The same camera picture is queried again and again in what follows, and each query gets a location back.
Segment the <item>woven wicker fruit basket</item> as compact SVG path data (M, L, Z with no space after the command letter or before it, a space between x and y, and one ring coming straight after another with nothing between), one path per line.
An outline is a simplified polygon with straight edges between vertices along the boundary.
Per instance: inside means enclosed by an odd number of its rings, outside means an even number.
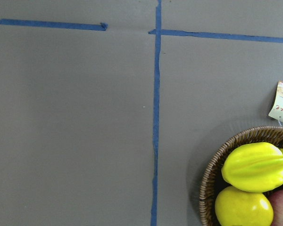
M217 195L230 184L222 177L221 168L227 156L237 147L256 142L268 142L283 148L283 127L259 126L234 135L218 149L209 161L200 185L199 214L202 225L219 226L215 214Z

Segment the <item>yellow star fruit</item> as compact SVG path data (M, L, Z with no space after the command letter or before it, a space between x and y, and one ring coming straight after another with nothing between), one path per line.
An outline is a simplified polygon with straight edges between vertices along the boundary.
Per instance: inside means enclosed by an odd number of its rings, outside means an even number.
M224 181L246 192L263 193L283 185L283 153L271 143L235 148L221 169Z

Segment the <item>yellow orange pear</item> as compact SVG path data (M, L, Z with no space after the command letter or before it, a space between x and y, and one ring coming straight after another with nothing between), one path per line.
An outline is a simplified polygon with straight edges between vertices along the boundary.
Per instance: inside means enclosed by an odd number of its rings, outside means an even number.
M215 214L222 226L270 226L274 211L262 193L223 189L215 200Z

